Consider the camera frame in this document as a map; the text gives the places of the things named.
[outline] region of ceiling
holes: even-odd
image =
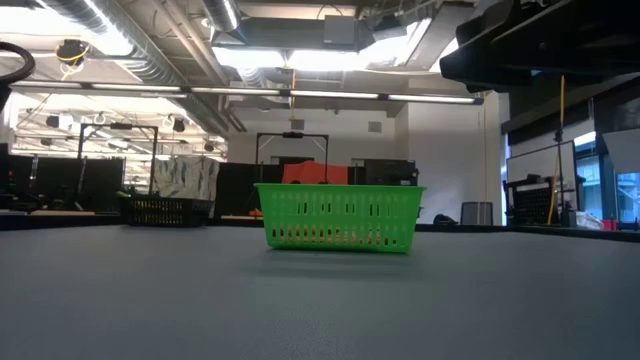
[[[105,4],[106,0],[95,0],[98,7]],[[33,4],[37,1],[13,1],[18,5]],[[207,71],[193,55],[193,45],[196,41],[210,44],[211,31],[207,26],[207,19],[204,12],[202,0],[175,0],[182,15],[188,19],[191,28],[196,31],[199,39],[192,38],[187,28],[178,25],[178,30],[185,32],[191,43],[191,48],[181,41],[175,30],[172,28],[171,19],[168,19],[162,11],[158,11],[152,0],[117,0],[119,7],[128,16],[128,21],[139,28],[139,34],[127,34],[125,38],[143,39],[137,41],[138,47],[143,47],[144,51],[157,49],[160,56],[168,60],[168,65],[185,79],[190,85],[220,86],[235,84],[247,86],[239,76],[238,71],[232,66],[219,66],[221,77],[213,78],[211,71]],[[468,95],[464,86],[456,82],[443,79],[438,73],[430,73],[433,63],[437,62],[439,54],[449,45],[454,38],[455,27],[458,23],[465,21],[471,16],[475,1],[449,2],[439,1],[366,1],[366,0],[298,0],[292,4],[284,0],[237,0],[237,4],[242,12],[243,24],[248,22],[265,24],[262,34],[253,35],[252,39],[256,43],[252,44],[252,39],[245,38],[246,45],[252,46],[259,41],[266,41],[269,36],[271,43],[276,44],[275,51],[283,54],[285,58],[291,55],[291,47],[287,41],[295,37],[295,31],[287,33],[288,25],[297,22],[304,29],[316,29],[322,27],[323,19],[327,15],[340,15],[349,17],[364,24],[363,33],[371,35],[372,19],[376,16],[394,13],[398,10],[405,11],[405,14],[412,14],[414,8],[420,9],[415,14],[422,14],[423,19],[410,18],[404,15],[408,22],[418,24],[425,18],[429,20],[429,27],[423,34],[420,34],[415,42],[414,50],[408,55],[405,63],[396,65],[391,63],[379,63],[375,66],[367,66],[358,71],[305,71],[296,70],[283,71],[277,68],[263,68],[261,71],[270,86],[290,87],[295,83],[296,89],[308,90],[338,90],[354,92],[388,92],[388,93],[410,93],[410,94],[442,94],[442,95]],[[178,14],[169,9],[169,14],[176,21]],[[115,24],[119,31],[125,31],[125,26]],[[238,37],[238,31],[230,33],[231,36]],[[213,43],[229,37],[227,34],[214,33]],[[69,72],[69,67],[61,65],[55,56],[55,49],[62,44],[65,39],[79,39],[88,44],[94,45],[86,60],[77,72]],[[126,57],[113,57],[101,51],[102,47],[97,42],[102,40],[100,36],[89,31],[81,23],[70,21],[69,18],[57,15],[53,10],[42,9],[36,6],[35,9],[26,7],[3,8],[0,11],[0,40],[17,43],[29,50],[36,56],[37,68],[32,79],[42,80],[71,80],[87,82],[114,82],[114,83],[140,83],[140,78],[127,67],[131,62],[125,62]],[[20,66],[20,59],[0,56],[0,71],[10,72]],[[21,123],[17,129],[18,142],[16,149],[31,150],[51,150],[67,151],[69,156],[77,148],[77,129],[51,128],[45,124],[47,117],[51,114],[65,114],[73,117],[74,121],[93,122],[99,114],[106,116],[106,123],[127,122],[142,125],[155,125],[160,128],[160,138],[164,141],[184,140],[186,144],[165,143],[159,148],[159,153],[188,153],[200,154],[203,152],[203,145],[206,140],[213,140],[216,150],[209,153],[209,156],[224,159],[226,155],[226,145],[224,139],[234,132],[252,131],[250,127],[239,124],[233,115],[234,109],[260,109],[267,111],[273,109],[288,109],[291,103],[286,101],[273,101],[274,99],[262,97],[233,97],[229,102],[221,101],[218,96],[202,95],[198,96],[198,101],[205,105],[210,115],[202,112],[194,115],[192,109],[185,108],[185,102],[175,99],[163,98],[123,98],[88,95],[81,89],[77,94],[42,94],[25,93],[19,101],[14,104],[18,112],[17,122]],[[384,101],[364,101],[347,99],[323,99],[323,98],[298,98],[295,100],[295,107],[298,111],[304,109],[326,109],[326,110],[366,110],[386,112],[387,117],[394,117],[402,108],[402,103]],[[236,111],[241,117],[244,112]],[[176,133],[171,127],[169,118],[185,118],[186,129],[182,133]],[[212,119],[218,119],[227,129],[219,125],[215,129],[209,126]],[[142,134],[140,131],[133,133],[122,133],[117,130],[107,129],[105,134],[117,139],[127,137],[140,140],[149,134]],[[40,138],[51,136],[54,145],[42,145]],[[146,155],[150,150],[150,145],[145,142],[135,142],[136,147],[130,148],[129,152]],[[112,147],[106,145],[106,141],[99,140],[87,145],[89,152],[113,152]]]

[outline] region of window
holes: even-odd
[[[640,174],[618,175],[618,217],[622,222],[635,222],[640,217]]]
[[[600,189],[600,164],[598,156],[576,161],[578,176],[585,179],[583,186],[582,204],[584,211],[602,220],[602,192]]]

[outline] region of chair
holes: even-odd
[[[460,225],[493,225],[493,203],[490,201],[463,202]]]

